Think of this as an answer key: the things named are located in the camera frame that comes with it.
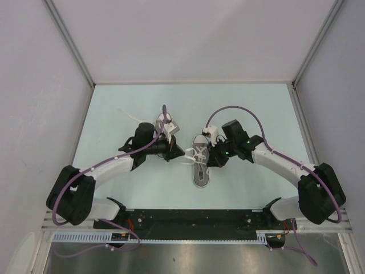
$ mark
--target sneaker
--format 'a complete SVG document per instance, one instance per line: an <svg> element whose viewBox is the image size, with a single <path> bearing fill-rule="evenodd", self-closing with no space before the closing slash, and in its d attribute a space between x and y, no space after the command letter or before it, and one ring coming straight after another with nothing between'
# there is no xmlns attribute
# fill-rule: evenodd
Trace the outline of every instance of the sneaker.
<svg viewBox="0 0 365 274"><path fill-rule="evenodd" d="M208 139L204 135L197 135L193 140L193 148L196 162L194 163L194 184L197 187L205 187L209 183L208 167L209 159Z"/></svg>

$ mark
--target purple cable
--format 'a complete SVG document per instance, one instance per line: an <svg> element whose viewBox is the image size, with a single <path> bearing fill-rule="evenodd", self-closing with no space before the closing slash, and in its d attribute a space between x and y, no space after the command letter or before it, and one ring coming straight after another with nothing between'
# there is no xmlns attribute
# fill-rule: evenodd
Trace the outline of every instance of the purple cable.
<svg viewBox="0 0 365 274"><path fill-rule="evenodd" d="M108 244L98 244L98 245L93 245L92 247L89 247L89 248L86 248L80 252L77 252L75 254L71 254L71 255L61 255L59 254L55 249L54 249L54 254L56 254L57 257L60 257L60 258L65 258L65 259L69 259L69 258L73 258L73 257L77 257L81 254L84 254L90 250L93 250L95 248L99 248L99 247L109 247L111 248L112 250L118 250L118 251L132 251L132 250L135 250L136 248L138 248L141 244L141 239L138 237L137 234L135 234L133 231L131 231L130 229L127 229L125 227L122 227L118 224L115 224L113 223L112 221L108 221L108 220L105 220L105 219L100 219L100 221L104 221L110 225L113 225L115 227L118 227L120 229L123 229L125 231L127 231L129 234L133 235L136 239L137 239L137 244L134 246L134 247L131 247L131 248L117 248L117 247L113 247L113 246L110 246Z"/></svg>
<svg viewBox="0 0 365 274"><path fill-rule="evenodd" d="M263 138L263 142L265 144L265 146L267 147L268 150L270 150L272 153L288 160L289 162L295 164L296 166L304 169L305 171L307 171L309 174L311 174L313 177L316 178L316 180L318 181L318 183L321 185L321 187L323 187L323 189L327 192L328 196L330 197L335 209L336 209L336 213L337 213L337 220L331 220L331 219L328 219L330 222L332 223L340 223L342 221L342 215L341 215L341 211L340 211L340 208L336 202L336 199L334 198L333 194L331 193L330 189L328 188L328 186L326 186L326 184L324 183L324 181L316 174L314 173L312 170L310 170L309 168L307 168L306 166L302 166L302 164L294 159L292 159L291 157L289 156L286 156L276 150L273 150L269 144L267 143L267 140L266 140L266 136L265 136L265 133L263 131L263 126L260 122L260 120L257 118L257 116L250 110L248 110L247 108L244 108L244 107L240 107L240 106L227 106L227 107L223 107L223 108L220 108L219 110L215 111L208 119L205 127L208 127L209 126L209 123L210 121L213 119L213 117L215 116L215 114L217 114L218 112L222 111L222 110L226 110L227 108L239 108L240 110L244 110L246 112L248 112L249 114L251 114L253 116L253 118L255 118L256 122L258 123L259 127L260 127L260 130L261 130L261 134L262 134L262 138Z"/></svg>
<svg viewBox="0 0 365 274"><path fill-rule="evenodd" d="M297 225L297 222L295 221L295 219L292 219L292 220L291 220L291 226L293 227L294 236L295 236L295 238L296 238L296 240L297 240L297 242L298 242L298 244L299 244L299 246L300 246L301 248L297 248L297 247L272 248L272 247L269 245L269 243L267 244L267 247L269 247L269 248L270 248L270 250L293 250L293 251L300 252L301 254L306 255L306 257L308 258L308 260L310 261L310 263L311 263L313 266L317 267L317 266L318 266L318 263L317 263L317 262L315 261L315 259L314 259L312 256L310 256L310 255L308 254L308 252L304 249L303 244L302 244L302 242L301 242L301 240L300 240L300 238L299 238L299 235L298 235L297 231L295 230L295 226L296 226L296 225Z"/></svg>
<svg viewBox="0 0 365 274"><path fill-rule="evenodd" d="M164 119L163 119L163 122L161 124L161 127L159 129L159 131L157 132L155 138L153 138L153 140L151 142L149 142L148 144L146 144L144 147L141 147L141 148L138 148L137 150L133 150L133 151L130 151L130 152L127 152L127 153L124 153L124 154L120 154L118 155L117 157L126 157L128 155L132 155L132 154L135 154L135 153L138 153L146 148L148 148L149 146L151 146L155 141L157 141L157 139L159 138L159 136L162 134L163 130L164 130L164 126L166 124L166 121L168 120L167 119L167 110L166 110L166 105L163 105L162 106L162 112L163 112L163 115L164 115ZM105 163L108 163L112 160L115 160L114 156L113 157L110 157L106 160L103 160L101 161L100 163L92 166L93 168L97 168L97 167L100 167L101 165L105 164ZM52 210L52 220L53 220L53 223L55 225L64 225L64 224L67 224L68 221L64 221L62 223L58 222L57 221L57 218L56 218L56 212L57 212L57 208L58 208L58 205L59 205L59 202L61 201L61 198L62 196L64 195L64 193L66 192L66 190L68 190L68 188L70 187L70 185L72 185L72 183L80 176L84 175L85 173L88 173L89 171L91 171L91 167L78 173L76 176L74 176L70 181L68 181L68 183L62 188L62 190L60 191L57 199L56 199L56 202L53 206L53 210Z"/></svg>

